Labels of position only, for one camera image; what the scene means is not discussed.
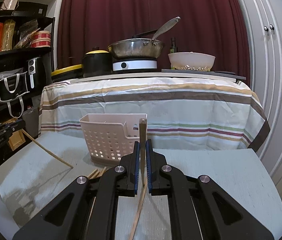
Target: red curtain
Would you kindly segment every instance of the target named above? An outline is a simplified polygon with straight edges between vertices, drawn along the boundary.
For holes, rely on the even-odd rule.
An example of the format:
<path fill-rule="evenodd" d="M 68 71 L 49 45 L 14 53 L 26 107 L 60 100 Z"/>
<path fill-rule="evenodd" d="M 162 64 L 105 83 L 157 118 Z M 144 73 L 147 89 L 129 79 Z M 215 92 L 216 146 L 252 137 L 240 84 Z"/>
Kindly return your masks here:
<path fill-rule="evenodd" d="M 119 40 L 181 21 L 158 39 L 165 48 L 158 67 L 170 68 L 171 37 L 179 51 L 216 57 L 212 70 L 232 71 L 250 84 L 250 55 L 238 0 L 62 0 L 58 26 L 58 68 L 80 64 L 92 47 L 107 49 Z"/>

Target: bag handle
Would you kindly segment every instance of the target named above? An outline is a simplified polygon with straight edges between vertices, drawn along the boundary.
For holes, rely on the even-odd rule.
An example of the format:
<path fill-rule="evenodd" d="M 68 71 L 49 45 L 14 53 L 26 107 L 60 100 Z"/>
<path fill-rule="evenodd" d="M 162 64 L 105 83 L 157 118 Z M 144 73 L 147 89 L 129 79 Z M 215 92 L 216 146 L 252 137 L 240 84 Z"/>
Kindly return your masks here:
<path fill-rule="evenodd" d="M 21 104 L 21 114 L 20 114 L 20 116 L 18 116 L 18 117 L 12 115 L 10 101 L 7 102 L 8 108 L 9 108 L 9 113 L 10 113 L 10 115 L 11 115 L 12 117 L 14 117 L 14 118 L 20 118 L 20 117 L 22 116 L 22 114 L 23 114 L 23 111 L 24 111 L 24 105 L 23 105 L 23 99 L 22 99 L 22 97 L 19 97 L 19 100 L 20 100 L 20 104 Z"/>
<path fill-rule="evenodd" d="M 7 79 L 7 77 L 4 78 L 4 85 L 5 85 L 5 88 L 6 88 L 11 94 L 13 94 L 13 93 L 17 90 L 17 87 L 18 87 L 18 84 L 19 84 L 19 79 L 20 79 L 20 73 L 17 73 L 16 87 L 15 87 L 14 90 L 10 91 L 10 90 L 9 90 L 9 86 L 8 86 L 8 79 Z"/>

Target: black bag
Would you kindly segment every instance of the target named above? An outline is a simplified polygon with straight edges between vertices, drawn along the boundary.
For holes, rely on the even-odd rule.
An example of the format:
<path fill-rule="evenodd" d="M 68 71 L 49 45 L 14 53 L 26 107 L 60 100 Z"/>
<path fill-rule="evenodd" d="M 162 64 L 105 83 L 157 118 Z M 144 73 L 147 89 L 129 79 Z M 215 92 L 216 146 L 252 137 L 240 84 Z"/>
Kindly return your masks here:
<path fill-rule="evenodd" d="M 28 93 L 28 87 L 26 85 L 26 72 L 16 73 L 8 76 L 9 73 L 0 73 L 0 103 L 7 103 L 9 113 L 14 118 L 19 118 L 23 114 L 24 104 L 22 96 Z M 13 100 L 19 100 L 21 104 L 21 114 L 16 117 L 11 113 L 11 104 Z"/>

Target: plastic basket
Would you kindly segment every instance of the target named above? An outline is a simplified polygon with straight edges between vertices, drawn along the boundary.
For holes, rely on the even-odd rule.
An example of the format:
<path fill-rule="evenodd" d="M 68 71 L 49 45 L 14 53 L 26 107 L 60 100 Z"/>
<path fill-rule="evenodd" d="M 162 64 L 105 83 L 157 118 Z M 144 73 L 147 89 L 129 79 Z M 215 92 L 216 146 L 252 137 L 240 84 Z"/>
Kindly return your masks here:
<path fill-rule="evenodd" d="M 147 114 L 87 114 L 80 119 L 91 160 L 115 166 L 122 156 L 133 152 L 140 141 L 140 118 Z"/>

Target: chopstick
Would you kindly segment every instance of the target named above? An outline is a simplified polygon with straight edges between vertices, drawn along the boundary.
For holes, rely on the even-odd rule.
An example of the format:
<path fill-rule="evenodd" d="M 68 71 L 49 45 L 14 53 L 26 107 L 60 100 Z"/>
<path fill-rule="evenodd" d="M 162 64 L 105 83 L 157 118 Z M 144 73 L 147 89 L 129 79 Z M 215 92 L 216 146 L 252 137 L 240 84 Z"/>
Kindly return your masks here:
<path fill-rule="evenodd" d="M 91 179 L 91 177 L 98 171 L 98 169 L 95 169 L 88 175 L 88 179 Z"/>
<path fill-rule="evenodd" d="M 106 171 L 106 166 L 103 168 L 103 170 L 100 172 L 99 176 L 98 177 L 101 177 L 103 175 L 103 173 L 105 173 Z"/>
<path fill-rule="evenodd" d="M 137 224 L 139 222 L 139 218 L 140 218 L 140 215 L 141 215 L 141 210 L 142 210 L 142 207 L 143 207 L 143 201 L 144 201 L 144 197 L 145 197 L 145 193 L 146 193 L 147 188 L 148 188 L 148 177 L 145 176 L 145 185 L 143 187 L 142 194 L 141 194 L 141 197 L 140 197 L 140 200 L 139 200 L 138 209 L 137 209 L 136 215 L 134 217 L 134 222 L 133 222 L 133 226 L 132 226 L 132 229 L 131 229 L 131 232 L 130 232 L 129 240 L 133 240 L 134 234 L 136 232 L 136 228 L 137 228 Z"/>
<path fill-rule="evenodd" d="M 21 131 L 31 140 L 33 141 L 37 146 L 39 146 L 41 149 L 43 149 L 44 151 L 46 151 L 49 155 L 51 155 L 52 157 L 56 158 L 58 161 L 61 161 L 62 163 L 64 163 L 65 165 L 69 166 L 71 169 L 73 169 L 73 166 L 69 163 L 67 163 L 66 161 L 62 160 L 60 157 L 56 156 L 53 152 L 49 151 L 48 149 L 46 149 L 44 146 L 42 146 L 40 143 L 38 143 L 30 134 L 28 134 L 25 130 L 21 129 Z"/>
<path fill-rule="evenodd" d="M 95 179 L 98 175 L 99 175 L 99 171 L 97 171 L 95 174 L 93 174 L 92 176 L 91 176 L 91 179 Z"/>
<path fill-rule="evenodd" d="M 144 187 L 144 171 L 145 171 L 145 143 L 146 143 L 146 130 L 147 130 L 146 118 L 140 118 L 139 134 L 140 134 L 140 165 L 141 165 L 141 180 Z"/>

